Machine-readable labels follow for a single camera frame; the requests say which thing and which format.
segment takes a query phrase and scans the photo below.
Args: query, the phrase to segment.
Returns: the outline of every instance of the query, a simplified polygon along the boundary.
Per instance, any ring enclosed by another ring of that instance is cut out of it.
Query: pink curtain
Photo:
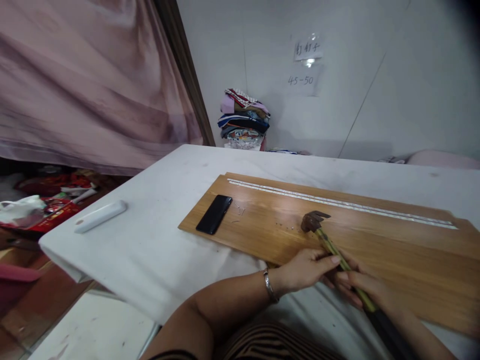
[[[0,157],[135,175],[203,139],[149,0],[0,4]]]

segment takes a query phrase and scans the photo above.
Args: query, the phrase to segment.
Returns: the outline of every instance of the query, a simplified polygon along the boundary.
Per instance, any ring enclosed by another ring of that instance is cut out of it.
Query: human hand
[[[321,281],[326,272],[340,263],[339,256],[327,256],[325,250],[303,249],[285,265],[268,272],[277,297],[309,288]]]
[[[391,313],[399,308],[394,294],[370,268],[355,260],[345,251],[341,251],[341,254],[352,271],[339,271],[330,273],[328,276],[350,304],[362,309],[362,301],[353,289],[358,288],[365,291],[386,313]]]

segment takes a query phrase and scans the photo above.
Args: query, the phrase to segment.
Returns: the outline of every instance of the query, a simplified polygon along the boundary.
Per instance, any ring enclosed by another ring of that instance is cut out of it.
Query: bamboo handle
[[[315,234],[318,235],[320,239],[323,240],[323,245],[325,246],[326,250],[333,254],[337,255],[340,257],[340,267],[343,271],[352,271],[352,268],[350,267],[349,263],[344,259],[340,251],[337,250],[337,248],[334,246],[334,244],[329,240],[329,237],[327,234],[324,233],[324,231],[321,228],[318,228],[315,231]],[[356,294],[360,298],[363,307],[365,308],[366,311],[373,313],[379,309],[377,304],[375,304],[372,299],[370,299],[370,296],[367,295],[365,291],[359,288],[354,288]]]

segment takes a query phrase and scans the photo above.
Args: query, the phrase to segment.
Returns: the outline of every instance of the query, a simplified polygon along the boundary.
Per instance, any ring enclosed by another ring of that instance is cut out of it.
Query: white tablecloth
[[[200,236],[179,223],[226,172],[445,209],[480,229],[480,171],[183,145],[40,240],[76,281],[91,277],[159,323],[215,281],[249,274],[262,261]],[[116,200],[128,210],[84,233],[77,219]],[[267,314],[349,359],[385,358],[359,311],[324,285],[285,296]],[[461,359],[476,342],[431,326]]]

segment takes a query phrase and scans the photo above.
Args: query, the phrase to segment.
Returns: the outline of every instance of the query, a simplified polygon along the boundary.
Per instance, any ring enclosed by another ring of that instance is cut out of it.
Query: plastic bag
[[[18,201],[0,202],[0,223],[28,228],[44,218],[46,204],[33,195]]]

